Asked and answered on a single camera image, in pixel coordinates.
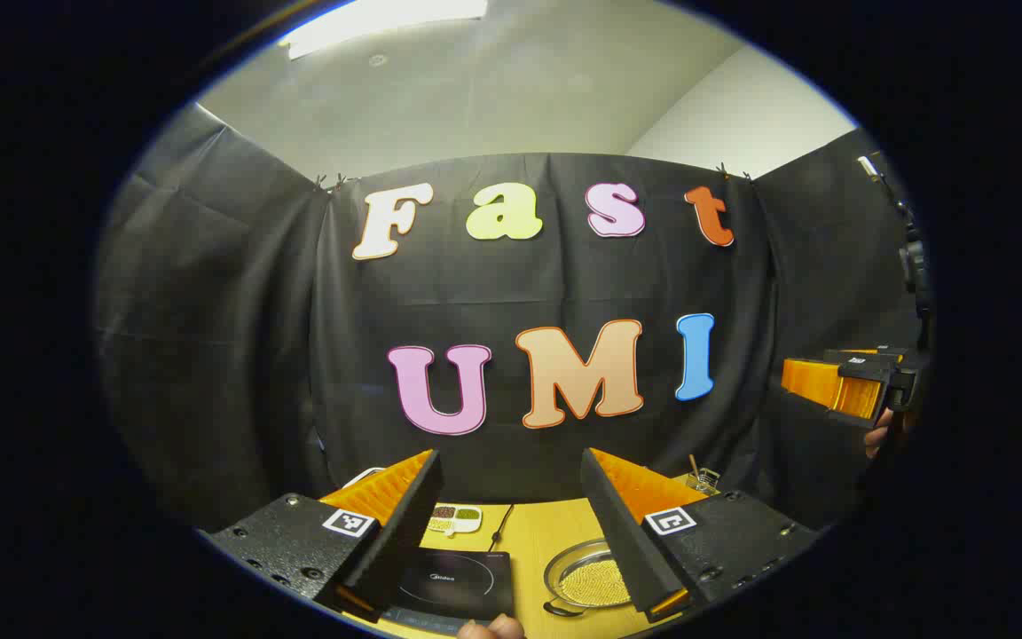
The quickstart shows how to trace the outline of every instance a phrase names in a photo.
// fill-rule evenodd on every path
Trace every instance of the beans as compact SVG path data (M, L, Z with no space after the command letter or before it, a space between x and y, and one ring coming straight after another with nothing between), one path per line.
M613 606L629 601L629 590L614 559L576 567L559 582L557 590L569 602L585 606Z

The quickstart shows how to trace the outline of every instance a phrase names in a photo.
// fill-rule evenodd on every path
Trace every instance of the black curtain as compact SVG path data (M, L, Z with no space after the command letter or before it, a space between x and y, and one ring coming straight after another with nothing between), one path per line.
M217 530L324 493L308 372L324 190L192 104L112 203L96 327L113 423L161 506Z
M863 433L783 393L778 373L783 357L916 336L895 253L904 226L854 162L876 149L854 132L753 185L647 158L535 153L409 167L330 194L191 105L118 194L98 253L113 418L162 505L205 529L429 447L443 453L446 499L575 498L585 446L665 474L694 453L724 486L823 526L849 504ZM409 234L393 230L397 254L353 260L365 196L421 182L436 195ZM472 195L500 182L535 189L535 238L467 235ZM636 190L640 235L589 229L585 191L599 182ZM684 193L701 185L726 202L732 246L699 233ZM692 313L715 317L715 384L682 403L676 320ZM577 420L560 400L562 424L525 428L530 373L515 335L562 327L586 359L619 319L642 322L644 407ZM431 349L431 398L453 413L459 383L444 354L461 344L494 352L487 417L467 436L421 431L386 351Z
M858 165L861 156L909 198L863 130L756 179L779 290L776 358L757 427L776 446L776 506L812 528L855 504L867 431L784 392L783 360L818 360L828 348L912 347L921 330L897 259L904 222Z

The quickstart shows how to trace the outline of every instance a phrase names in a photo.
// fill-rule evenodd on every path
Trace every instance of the black cooktop surface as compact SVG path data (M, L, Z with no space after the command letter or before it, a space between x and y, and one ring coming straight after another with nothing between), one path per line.
M419 548L401 580L393 606L460 619L461 624L470 619L491 622L500 613L514 615L511 557L507 553ZM403 623L398 614L385 617Z

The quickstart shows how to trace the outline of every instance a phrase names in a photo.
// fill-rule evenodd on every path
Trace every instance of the ceiling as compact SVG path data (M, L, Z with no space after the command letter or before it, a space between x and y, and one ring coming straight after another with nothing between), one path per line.
M199 103L309 178L328 175L326 185L337 173L475 154L624 154L742 45L656 0L491 0L479 20L359 37L296 60L269 48Z

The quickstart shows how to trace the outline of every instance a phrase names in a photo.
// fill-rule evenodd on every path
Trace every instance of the human hand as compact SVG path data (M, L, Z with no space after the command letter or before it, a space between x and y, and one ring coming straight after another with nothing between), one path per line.
M889 423L893 420L893 412L889 408L886 408L878 417L878 423L872 431L865 435L863 438L863 443L865 444L865 449L867 449L867 457L873 460L875 454L878 453L878 449L881 448L883 442L885 441L885 433L889 432ZM912 413L905 413L904 419L901 420L901 433L910 432L910 428L913 427L913 416Z
M457 639L526 639L522 624L511 615L504 614L495 618L495 622L486 628L474 622L463 624L455 636Z

